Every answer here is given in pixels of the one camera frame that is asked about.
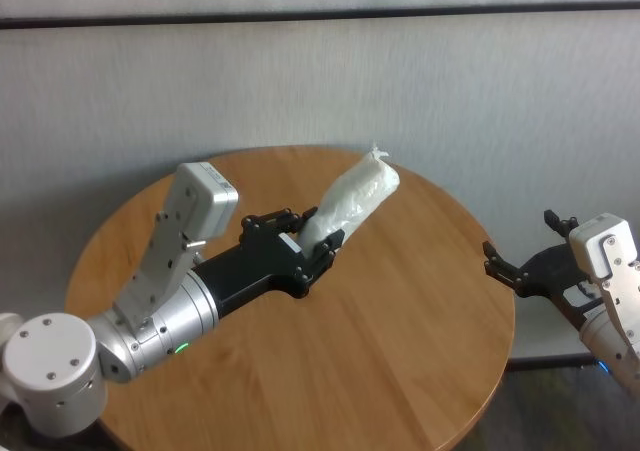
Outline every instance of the plastic bag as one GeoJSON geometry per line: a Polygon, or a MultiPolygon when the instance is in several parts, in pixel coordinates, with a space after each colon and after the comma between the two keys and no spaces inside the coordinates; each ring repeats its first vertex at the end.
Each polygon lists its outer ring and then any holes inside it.
{"type": "Polygon", "coordinates": [[[298,245],[309,256],[316,243],[338,229],[344,242],[400,184],[398,173],[380,158],[389,156],[373,149],[329,187],[316,214],[298,235],[298,245]]]}

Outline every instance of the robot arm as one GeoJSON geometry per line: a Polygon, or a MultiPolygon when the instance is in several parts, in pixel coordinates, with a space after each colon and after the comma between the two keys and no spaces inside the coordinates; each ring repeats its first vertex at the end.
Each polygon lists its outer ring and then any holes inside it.
{"type": "Polygon", "coordinates": [[[602,214],[582,225],[550,210],[545,222],[565,243],[533,256],[522,268],[505,262],[483,244],[487,274],[520,297],[549,299],[580,332],[580,339],[614,378],[640,396],[640,263],[629,224],[602,214]],[[573,306],[564,292],[572,286],[597,285],[601,297],[573,306]]]}
{"type": "Polygon", "coordinates": [[[78,433],[102,414],[105,380],[134,379],[267,291],[306,296],[344,239],[338,230],[302,253],[289,233],[315,208],[248,216],[237,246],[193,268],[207,240],[225,231],[237,200],[210,164],[181,165],[140,266],[111,309],[86,322],[65,313],[27,322],[0,315],[0,405],[18,403],[45,436],[78,433]]]}

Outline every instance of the wooden table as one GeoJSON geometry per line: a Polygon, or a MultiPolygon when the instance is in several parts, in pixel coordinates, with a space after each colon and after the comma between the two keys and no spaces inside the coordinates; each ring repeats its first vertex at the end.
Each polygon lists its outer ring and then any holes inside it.
{"type": "MultiPolygon", "coordinates": [[[[240,193],[212,256],[240,219],[317,204],[359,155],[317,147],[212,160],[240,193]]],[[[400,187],[334,267],[294,300],[268,293],[188,350],[111,384],[105,424],[135,450],[448,449],[478,420],[509,355],[510,289],[487,278],[486,234],[447,193],[405,169],[400,187]]],[[[124,204],[93,236],[66,311],[108,308],[143,254],[170,177],[124,204]]]]}

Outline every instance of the wall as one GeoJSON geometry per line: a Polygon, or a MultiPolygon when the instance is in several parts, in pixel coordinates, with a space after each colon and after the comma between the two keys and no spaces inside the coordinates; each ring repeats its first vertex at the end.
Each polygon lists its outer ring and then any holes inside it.
{"type": "Polygon", "coordinates": [[[557,242],[547,207],[637,228],[638,17],[0,31],[2,309],[61,308],[119,204],[181,161],[253,146],[377,140],[516,262],[557,242]]]}

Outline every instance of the dark stripe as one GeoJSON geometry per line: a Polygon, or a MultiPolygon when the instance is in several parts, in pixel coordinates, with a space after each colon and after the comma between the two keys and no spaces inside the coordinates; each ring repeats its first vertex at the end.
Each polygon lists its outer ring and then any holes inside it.
{"type": "Polygon", "coordinates": [[[451,6],[405,9],[366,9],[283,13],[189,14],[167,16],[123,16],[87,18],[8,18],[0,19],[2,29],[76,28],[88,26],[142,26],[158,24],[258,23],[265,21],[314,21],[335,19],[400,18],[416,16],[454,16],[468,14],[548,13],[567,11],[616,11],[640,9],[640,1],[509,4],[451,6]]]}
{"type": "Polygon", "coordinates": [[[542,358],[518,358],[507,362],[505,371],[529,371],[533,369],[592,366],[596,359],[590,354],[568,354],[542,358]]]}

